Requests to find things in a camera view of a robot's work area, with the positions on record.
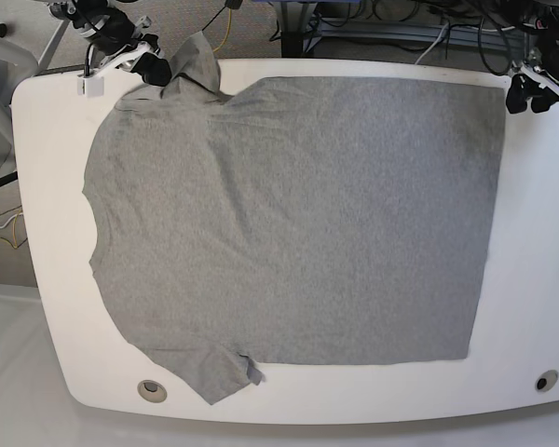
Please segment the white clamp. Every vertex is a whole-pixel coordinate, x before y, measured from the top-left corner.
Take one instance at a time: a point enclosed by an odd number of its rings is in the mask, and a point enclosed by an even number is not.
[[[134,50],[121,53],[108,61],[98,71],[91,74],[89,77],[84,77],[82,74],[78,77],[76,82],[76,90],[79,96],[86,96],[87,98],[96,98],[103,96],[104,93],[104,80],[103,78],[108,72],[114,70],[120,65],[132,61],[137,61],[145,53],[153,52],[151,46],[146,42],[141,42]],[[132,63],[128,64],[128,69],[132,68]]]
[[[549,77],[545,77],[542,74],[538,74],[537,72],[534,71],[534,69],[532,67],[530,67],[529,65],[526,65],[525,63],[522,64],[522,66],[520,67],[520,71],[528,76],[530,79],[532,79],[533,81],[539,83],[540,88],[550,88],[557,96],[559,96],[559,84],[557,84],[556,82],[554,82],[552,79],[550,79]]]

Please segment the white tabletop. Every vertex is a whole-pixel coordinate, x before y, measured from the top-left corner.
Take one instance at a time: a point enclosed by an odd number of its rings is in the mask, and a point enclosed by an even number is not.
[[[222,61],[222,90],[270,76],[376,76],[505,88],[440,68],[320,60]],[[37,283],[71,394],[98,408],[230,422],[345,424],[436,418],[559,400],[535,383],[559,372],[559,104],[508,116],[484,284],[467,359],[390,366],[262,364],[266,380],[210,406],[122,338],[91,275],[97,230],[82,195],[89,149],[116,100],[140,85],[114,71],[105,96],[77,96],[76,74],[22,83],[13,100],[20,193]],[[142,380],[168,391],[159,404]]]

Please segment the chair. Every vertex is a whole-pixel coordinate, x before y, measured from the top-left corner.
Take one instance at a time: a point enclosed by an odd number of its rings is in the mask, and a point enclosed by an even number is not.
[[[68,23],[68,20],[64,20],[59,24],[39,61],[30,51],[0,36],[0,177],[15,170],[10,116],[10,101],[15,88],[24,79],[38,75],[48,68]],[[1,24],[0,35],[4,35],[5,31]]]

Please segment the t-shirt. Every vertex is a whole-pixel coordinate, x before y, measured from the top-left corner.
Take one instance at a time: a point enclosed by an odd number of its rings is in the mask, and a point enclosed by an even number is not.
[[[210,404],[258,384],[255,362],[467,357],[501,89],[278,77],[229,97],[202,34],[171,65],[116,104],[85,174],[129,343]]]

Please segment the white cable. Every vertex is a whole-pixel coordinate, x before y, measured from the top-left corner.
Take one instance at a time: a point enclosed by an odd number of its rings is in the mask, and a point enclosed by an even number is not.
[[[471,28],[472,30],[478,30],[478,26],[469,26],[469,28]],[[515,30],[515,26],[506,26],[505,28],[501,28],[501,31],[503,32],[511,30]],[[498,33],[498,30],[484,28],[483,33]]]
[[[442,41],[443,34],[445,33],[445,30],[446,30],[447,28],[449,28],[449,23],[446,23],[446,24],[443,26],[443,28],[441,29],[441,32],[439,33],[439,35],[437,36],[437,38],[435,39],[435,41],[434,41],[432,44],[430,44],[430,47],[428,47],[428,48],[425,50],[425,52],[422,53],[422,54],[420,55],[420,57],[418,57],[418,59],[416,59],[416,62],[414,62],[414,65],[418,65],[418,64],[420,63],[420,61],[422,61],[423,58],[424,58],[426,55],[428,55],[428,54],[430,53],[430,51],[431,51],[433,48],[437,47],[437,44],[439,44],[439,42]]]
[[[19,215],[22,216],[22,211],[21,211],[21,212],[16,212],[16,213],[13,214],[12,216],[10,216],[10,217],[8,218],[7,222],[6,222],[4,225],[1,225],[1,226],[0,226],[0,230],[4,230],[4,229],[8,226],[8,224],[10,224],[10,223],[14,220],[14,218],[17,217],[17,216],[19,216]]]

